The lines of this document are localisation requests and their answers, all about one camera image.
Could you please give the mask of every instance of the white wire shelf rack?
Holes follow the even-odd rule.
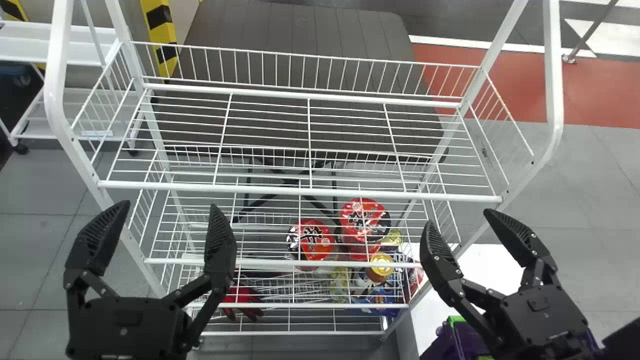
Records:
[[[345,58],[195,45],[132,41],[140,60],[152,69],[151,82],[240,86],[349,95],[385,94],[400,98],[460,102],[479,66],[416,61]],[[177,57],[173,73],[164,59]],[[165,64],[157,70],[155,58]]]
[[[230,322],[217,311],[202,336],[371,335],[385,333],[384,319],[357,309],[265,309],[253,323],[242,313]],[[192,310],[195,316],[198,309]]]
[[[422,195],[425,184],[437,184],[444,187],[441,199],[500,200],[457,111],[197,96],[145,94],[140,106],[146,109],[139,111],[153,111],[155,124],[128,131],[125,139],[136,141],[128,149],[154,156],[116,157],[102,186],[139,186],[153,162],[161,161],[162,171],[168,169],[179,180],[144,186],[234,192],[250,178],[246,190],[253,192],[264,192],[263,186],[275,193],[329,194],[330,189],[344,195],[384,192],[378,196],[392,197],[402,192],[406,198],[429,198],[435,195]],[[450,129],[442,131],[443,126]],[[160,149],[154,147],[158,138],[163,139]],[[441,141],[449,143],[448,150],[436,163],[431,159],[439,157]],[[137,163],[137,170],[131,163]]]
[[[480,66],[133,42],[118,1],[105,1],[119,43],[71,123],[62,94],[72,52],[73,0],[55,2],[52,28],[60,31],[52,31],[49,41],[55,51],[47,57],[47,118],[100,207],[112,205],[110,189],[138,190],[121,240],[157,296],[198,273],[209,206],[223,210],[238,240],[238,274],[252,279],[244,284],[258,286],[269,300],[223,307],[260,307],[268,316],[263,325],[246,327],[214,317],[205,335],[311,334],[315,329],[388,336],[408,311],[394,320],[357,312],[361,318],[355,320],[351,311],[410,309],[426,287],[408,298],[395,289],[399,302],[334,302],[324,281],[331,269],[358,271],[376,264],[342,260],[347,254],[340,247],[335,258],[324,261],[291,260],[285,246],[290,226],[313,218],[333,236],[342,236],[336,222],[342,205],[374,199],[405,240],[390,252],[407,258],[396,256],[389,267],[406,274],[420,267],[409,258],[427,220],[436,222],[459,256],[488,225],[461,239],[451,202],[482,202],[503,210],[560,140],[557,0],[544,5],[552,131],[540,152],[529,145],[488,75],[526,0],[513,2]],[[158,63],[174,57],[172,74],[168,68],[158,71]],[[109,98],[100,98],[100,92],[115,90],[120,95],[108,103]],[[121,115],[130,95],[136,105],[127,119]],[[79,121],[83,117],[92,121]],[[124,136],[104,175],[95,160],[105,151],[109,131],[123,124]],[[101,136],[80,138],[78,131]],[[318,270],[308,274],[297,266]],[[201,303],[192,305],[194,311]]]
[[[209,207],[216,204],[231,222],[231,228],[238,241],[240,262],[250,264],[251,259],[272,260],[275,263],[291,261],[287,250],[287,235],[295,223],[302,219],[315,219],[329,228],[328,233],[336,242],[342,238],[343,223],[340,210],[350,201],[343,197],[304,197],[292,195],[263,196],[249,193],[167,192],[142,190],[134,207],[131,227],[138,233],[155,231],[147,262],[155,264],[177,264],[202,262],[204,243],[209,218]],[[147,229],[150,216],[157,215],[156,202],[164,202],[159,223],[155,229]],[[380,204],[389,215],[390,229],[399,232],[400,245],[389,245],[392,252],[403,252],[411,258],[410,243],[419,243],[424,224],[432,219],[440,229],[444,240],[450,244],[460,244],[460,234],[451,205],[447,201],[421,200],[411,204],[403,199],[384,199]],[[353,261],[349,252],[366,253],[376,251],[369,245],[345,245],[335,247],[327,266],[335,266],[336,261]],[[185,260],[184,255],[197,256]],[[355,266],[368,266],[357,263]]]
[[[103,104],[94,106],[91,108],[91,113],[85,113],[85,116],[78,118],[78,123],[74,127],[74,133],[78,140],[95,139],[100,140],[104,135],[105,141],[108,142],[120,142],[124,138],[125,130],[131,117],[134,115],[134,111],[138,102],[138,98],[131,93],[125,94],[123,90],[96,90],[92,92],[87,88],[65,88],[65,101],[64,109],[65,113],[69,116],[67,119],[69,124],[73,124],[76,121],[76,117],[83,108],[83,104],[87,100],[89,95],[94,96],[97,99],[103,101]],[[11,132],[11,137],[15,139],[37,139],[37,140],[54,140],[56,136],[51,131],[51,127],[47,121],[47,114],[44,110],[44,102],[42,98],[42,90],[38,92],[33,99],[27,110],[23,113],[21,118],[16,123],[14,129]],[[106,122],[101,116],[96,115],[97,112],[106,111],[111,115],[115,114],[115,111],[109,106],[111,104],[120,104],[122,106],[118,112],[117,118]]]

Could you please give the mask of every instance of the white metal frame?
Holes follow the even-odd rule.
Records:
[[[120,48],[120,41],[115,36],[114,29],[96,28],[89,12],[86,0],[79,0],[83,7],[84,16],[88,26],[72,26],[73,56],[67,59],[69,65],[81,65],[88,67],[102,67],[105,69],[117,55]],[[42,81],[44,77],[34,63],[46,63],[49,48],[49,33],[52,26],[37,22],[22,22],[0,19],[0,60],[30,63]],[[121,97],[123,90],[113,86],[112,81],[105,84],[105,88],[92,91],[91,89],[70,88],[70,96],[77,97],[79,94],[84,99],[79,104],[74,101],[65,102],[67,115],[75,119],[79,107],[84,100],[98,92],[98,97],[104,101],[111,100],[109,93],[113,97]],[[43,104],[43,89],[31,101],[20,119],[12,130],[9,130],[0,119],[0,129],[6,135],[12,147],[16,147],[21,139],[33,140],[55,140],[56,136],[48,129],[46,115]],[[80,119],[87,126],[95,122],[91,118]],[[99,136],[92,133],[94,130],[78,129],[77,135],[80,139],[87,139]],[[122,135],[107,136],[107,141],[120,141]]]
[[[559,0],[547,0],[543,5],[547,121],[552,131],[548,145],[543,152],[537,154],[527,143],[488,77],[489,70],[527,0],[513,2],[494,42],[478,67],[174,45],[176,52],[180,50],[184,57],[182,63],[182,56],[178,57],[171,84],[161,83],[159,80],[166,78],[158,76],[155,69],[153,75],[146,75],[143,71],[146,60],[153,69],[152,52],[161,51],[164,54],[161,44],[133,42],[118,1],[106,0],[106,3],[118,39],[122,42],[119,51],[125,60],[124,67],[128,75],[125,84],[128,91],[138,97],[137,113],[143,114],[147,128],[140,128],[140,117],[131,117],[109,174],[105,177],[96,173],[92,160],[100,151],[104,138],[86,139],[91,150],[85,152],[72,125],[66,121],[62,105],[62,84],[67,70],[64,49],[67,48],[69,38],[73,0],[56,0],[54,5],[50,46],[62,51],[50,51],[48,58],[44,103],[51,128],[102,209],[113,203],[108,189],[139,190],[129,227],[123,231],[120,239],[157,296],[172,291],[181,281],[188,280],[188,277],[183,276],[185,269],[189,274],[195,274],[197,268],[202,266],[202,227],[206,223],[206,214],[202,210],[206,209],[207,204],[215,202],[230,219],[240,219],[232,222],[239,241],[239,273],[251,270],[285,272],[291,276],[292,289],[291,301],[275,305],[224,304],[225,307],[265,307],[288,311],[286,330],[264,332],[245,329],[239,331],[240,334],[377,334],[386,338],[430,289],[428,284],[410,295],[409,301],[403,304],[372,306],[297,302],[294,299],[296,291],[293,289],[296,289],[296,274],[300,272],[295,266],[318,266],[321,273],[327,273],[335,266],[362,268],[376,264],[336,260],[284,261],[280,256],[286,250],[265,250],[263,255],[253,256],[251,251],[262,248],[252,246],[256,243],[261,244],[260,246],[277,245],[284,240],[282,235],[286,226],[303,217],[324,216],[328,220],[334,220],[331,215],[327,215],[331,211],[310,206],[311,197],[334,205],[350,198],[371,197],[388,204],[388,212],[397,220],[394,226],[404,229],[403,236],[412,243],[419,238],[419,233],[414,230],[419,229],[419,226],[413,223],[423,224],[427,219],[434,220],[441,232],[446,234],[454,255],[459,257],[482,235],[488,224],[482,225],[471,239],[460,239],[451,201],[486,202],[496,206],[498,210],[504,209],[547,163],[562,134],[564,119],[559,53]],[[200,77],[196,63],[202,62],[195,61],[195,56],[203,56],[206,64],[205,71],[200,69]],[[256,59],[260,62],[260,69],[255,68],[253,60]],[[218,74],[213,74],[217,68],[212,68],[212,63],[220,66]],[[355,69],[355,73],[346,72],[348,66]],[[440,69],[445,73],[444,78],[442,72],[437,75]],[[107,66],[105,72],[109,71],[112,70]],[[281,80],[278,71],[281,76],[282,72],[288,73],[288,76]],[[243,72],[248,79],[243,79]],[[373,72],[376,73],[375,80],[370,86]],[[299,86],[295,81],[296,74],[301,74]],[[428,83],[425,74],[431,76]],[[273,77],[272,83],[269,83],[270,77]],[[387,80],[390,80],[388,89],[386,85],[382,86]],[[448,81],[454,82],[451,92]],[[366,82],[364,88],[356,90],[356,84],[360,82]],[[152,103],[154,97],[163,101]],[[259,102],[259,99],[266,97],[272,100],[268,103]],[[173,107],[171,110],[159,110],[163,106]],[[265,106],[278,108],[277,111],[265,110]],[[440,118],[444,125],[435,137],[437,143],[431,145],[434,149],[428,153],[428,161],[416,160],[423,155],[419,150],[419,142],[405,140],[416,136],[429,138],[428,132],[433,131],[429,125],[424,125],[426,122],[421,123],[421,126],[408,122],[410,117],[425,115],[425,110],[414,110],[415,108],[435,109],[436,112],[428,116]],[[175,121],[165,117],[170,115],[188,119],[196,111],[207,111],[205,115],[197,115],[204,117],[206,121],[181,120],[180,125],[216,126],[218,130],[209,128],[206,131],[185,131],[171,128]],[[350,111],[348,117],[362,122],[357,123],[358,125],[345,120],[341,120],[341,123],[332,122],[330,119],[336,115],[331,111],[337,112],[337,117]],[[365,111],[368,111],[367,116],[362,115]],[[278,114],[277,119],[270,117],[274,113]],[[111,126],[113,120],[106,120]],[[259,126],[261,137],[281,141],[282,145],[273,147],[254,143],[253,140],[238,140],[235,131],[242,129],[247,133],[253,127],[242,121],[256,120],[260,120],[262,124]],[[279,124],[278,122],[294,124],[296,127],[287,130],[274,125]],[[150,136],[138,136],[141,131],[148,132]],[[184,133],[189,135],[189,140],[180,138],[180,134]],[[324,133],[339,136],[355,133],[371,140],[349,148],[349,140],[336,141],[323,135]],[[456,134],[461,134],[461,137],[456,138]],[[452,143],[455,141],[466,141],[468,145]],[[121,151],[127,149],[123,147],[126,143],[132,149],[140,150],[141,156],[126,156]],[[328,145],[335,143],[342,143],[344,147]],[[490,161],[480,156],[480,146],[484,147],[483,155],[490,158]],[[467,151],[469,155],[458,151]],[[266,158],[273,158],[273,161],[265,161]],[[263,164],[256,164],[256,159]],[[312,165],[314,160],[320,161],[323,166],[315,168]],[[327,162],[332,164],[331,168],[324,166]],[[446,170],[447,166],[452,165],[474,168],[477,174],[470,176]],[[470,184],[469,179],[480,179],[486,185]],[[282,186],[277,181],[285,181],[288,186]],[[276,198],[277,201],[270,200],[273,204],[264,213],[243,213],[243,206],[246,207],[249,200],[259,200],[258,194],[273,194],[270,199]],[[149,229],[151,214],[159,206],[162,213],[160,224],[153,233],[153,229]],[[142,243],[150,236],[153,244],[149,255],[146,255],[141,250]],[[401,252],[412,256],[411,246],[405,247]],[[420,265],[402,258],[396,259],[393,267],[399,271],[420,268]],[[192,303],[192,308],[197,309],[200,304],[201,302],[196,301]],[[336,312],[352,307],[398,307],[405,311],[395,319],[381,317],[374,330],[339,329]],[[328,316],[333,316],[333,330],[292,328],[292,309],[328,310]],[[203,334],[237,333],[205,331]]]

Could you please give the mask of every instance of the wire shelf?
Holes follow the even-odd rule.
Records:
[[[479,67],[415,61],[344,58],[223,47],[131,42],[152,74],[147,81],[242,86],[460,101]],[[173,54],[176,67],[166,65]],[[163,63],[158,68],[156,60]]]
[[[152,196],[140,197],[144,204],[136,209],[148,209]],[[183,254],[202,257],[207,232],[209,207],[216,204],[230,219],[238,241],[239,258],[282,261],[291,259],[287,250],[287,235],[292,225],[302,219],[315,219],[326,225],[336,242],[342,238],[344,226],[339,212],[349,198],[304,197],[292,195],[257,196],[247,193],[189,193],[162,192],[155,201],[164,201],[163,211],[148,258],[154,263],[181,263]],[[390,228],[399,232],[400,245],[388,245],[392,250],[413,257],[410,243],[419,243],[424,224],[432,219],[440,228],[447,243],[461,243],[451,206],[446,201],[417,201],[385,199],[380,204],[389,214]],[[136,228],[143,229],[148,215],[136,217]],[[349,244],[336,247],[336,259],[349,261],[349,252],[370,252],[374,247]]]
[[[217,311],[202,336],[249,335],[382,335],[380,316],[368,315],[358,309],[265,309],[264,316],[251,322],[236,313],[236,322]],[[192,316],[198,309],[192,310]]]
[[[297,187],[357,195],[421,193],[429,184],[443,186],[443,197],[451,199],[485,195],[480,200],[499,200],[457,111],[441,115],[416,106],[175,95],[145,94],[139,111],[156,119],[147,120],[148,128],[128,131],[129,143],[123,146],[157,156],[117,156],[104,186],[143,183],[156,161],[175,176],[174,184],[220,190],[268,186],[284,193]],[[442,126],[451,129],[442,131]],[[160,149],[155,147],[159,139]],[[443,140],[448,150],[435,163],[431,159],[439,158]]]

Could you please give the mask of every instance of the red glove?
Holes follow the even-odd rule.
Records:
[[[260,294],[255,291],[253,288],[249,288],[246,286],[237,287],[232,286],[227,293],[227,296],[222,300],[222,302],[263,302],[260,299]],[[258,316],[264,316],[264,313],[260,309],[242,307],[240,312],[249,318],[252,322],[258,321]],[[234,314],[234,310],[231,307],[224,307],[222,309],[224,314],[231,321],[236,320],[236,314]]]

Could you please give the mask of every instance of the gray tile floor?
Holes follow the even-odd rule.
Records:
[[[639,142],[640,130],[567,126],[557,155],[508,209],[549,246],[565,288],[598,338],[640,316]],[[101,161],[111,157],[107,153]],[[98,208],[57,150],[14,154],[0,171],[0,199],[0,359],[64,359],[62,265],[74,236]],[[463,236],[474,230],[477,210],[458,204]],[[486,234],[481,241],[495,240]],[[123,247],[106,277],[122,295],[148,293]],[[291,344],[285,337],[218,339],[208,341],[198,357],[398,357],[395,341],[366,337],[309,338],[294,342],[299,351],[287,351]],[[330,345],[333,350],[325,351]]]

